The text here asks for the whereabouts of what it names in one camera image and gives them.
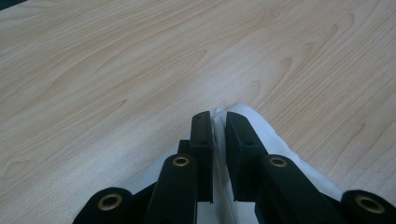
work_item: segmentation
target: hole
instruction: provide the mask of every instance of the hole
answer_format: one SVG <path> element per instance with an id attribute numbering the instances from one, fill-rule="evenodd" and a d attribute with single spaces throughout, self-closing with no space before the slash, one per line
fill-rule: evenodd
<path id="1" fill-rule="evenodd" d="M 116 202 L 117 202 L 117 198 L 116 197 L 109 197 L 109 198 L 106 198 L 103 201 L 103 204 L 105 206 L 111 206 L 111 205 L 115 204 Z"/>
<path id="2" fill-rule="evenodd" d="M 98 208 L 102 211 L 110 211 L 118 207 L 122 202 L 122 197 L 118 193 L 111 193 L 103 196 L 98 203 Z"/>
<path id="3" fill-rule="evenodd" d="M 382 214 L 385 212 L 385 208 L 381 203 L 367 196 L 359 194 L 355 197 L 355 202 L 368 212 L 375 214 Z"/>
<path id="4" fill-rule="evenodd" d="M 175 166 L 185 166 L 190 163 L 190 160 L 186 157 L 176 157 L 173 159 L 173 164 Z"/>
<path id="5" fill-rule="evenodd" d="M 283 160 L 279 157 L 271 158 L 270 163 L 277 167 L 285 167 L 288 164 L 285 160 Z"/>

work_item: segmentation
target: light wood surface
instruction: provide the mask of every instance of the light wood surface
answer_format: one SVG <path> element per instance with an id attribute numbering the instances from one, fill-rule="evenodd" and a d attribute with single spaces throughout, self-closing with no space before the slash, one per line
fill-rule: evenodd
<path id="1" fill-rule="evenodd" d="M 395 1 L 30 0 L 0 12 L 0 222 L 71 223 L 236 102 L 396 205 Z"/>

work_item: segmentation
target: black plastic prong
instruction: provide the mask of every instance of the black plastic prong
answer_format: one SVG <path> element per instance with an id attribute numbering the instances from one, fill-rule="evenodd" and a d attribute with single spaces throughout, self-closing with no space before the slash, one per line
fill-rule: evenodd
<path id="1" fill-rule="evenodd" d="M 198 163 L 198 202 L 213 203 L 213 133 L 209 111 L 192 117 L 190 154 Z"/>
<path id="2" fill-rule="evenodd" d="M 258 165 L 260 158 L 268 152 L 248 119 L 240 114 L 227 113 L 225 138 L 227 167 L 234 199 L 239 202 L 255 202 L 260 183 Z"/>
<path id="3" fill-rule="evenodd" d="M 350 223 L 396 223 L 396 208 L 385 199 L 364 190 L 345 192 L 341 205 Z"/>
<path id="4" fill-rule="evenodd" d="M 260 176 L 266 198 L 271 200 L 282 223 L 346 223 L 332 204 L 287 157 L 262 157 Z"/>
<path id="5" fill-rule="evenodd" d="M 144 223 L 195 224 L 197 193 L 195 158 L 189 154 L 168 157 L 151 195 Z"/>
<path id="6" fill-rule="evenodd" d="M 87 201 L 73 224 L 130 223 L 132 198 L 132 193 L 126 189 L 100 190 Z"/>

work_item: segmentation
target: white cloth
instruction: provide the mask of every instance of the white cloth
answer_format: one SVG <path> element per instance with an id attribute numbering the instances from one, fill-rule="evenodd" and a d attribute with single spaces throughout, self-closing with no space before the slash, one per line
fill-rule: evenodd
<path id="1" fill-rule="evenodd" d="M 341 200 L 342 191 L 337 188 L 325 175 L 311 167 L 290 150 L 288 145 L 271 125 L 254 109 L 248 105 L 236 104 L 223 110 L 220 108 L 211 112 L 213 134 L 215 139 L 214 167 L 213 167 L 213 197 L 214 203 L 198 203 L 198 224 L 207 223 L 258 223 L 254 213 L 254 203 L 239 203 L 233 201 L 230 177 L 225 161 L 225 120 L 227 111 L 245 116 L 256 134 L 261 139 L 269 154 L 286 156 L 296 163 L 308 179 L 322 193 Z M 177 153 L 177 146 L 171 147 L 164 155 L 144 170 L 123 182 L 120 187 L 128 189 L 133 194 L 154 183 L 160 174 L 163 161 Z"/>

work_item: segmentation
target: wood grain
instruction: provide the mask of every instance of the wood grain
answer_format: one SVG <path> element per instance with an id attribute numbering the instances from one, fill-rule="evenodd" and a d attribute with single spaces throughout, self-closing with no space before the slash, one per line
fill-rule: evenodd
<path id="1" fill-rule="evenodd" d="M 394 1 L 31 0 L 0 12 L 0 222 L 71 223 L 236 102 L 396 205 Z"/>

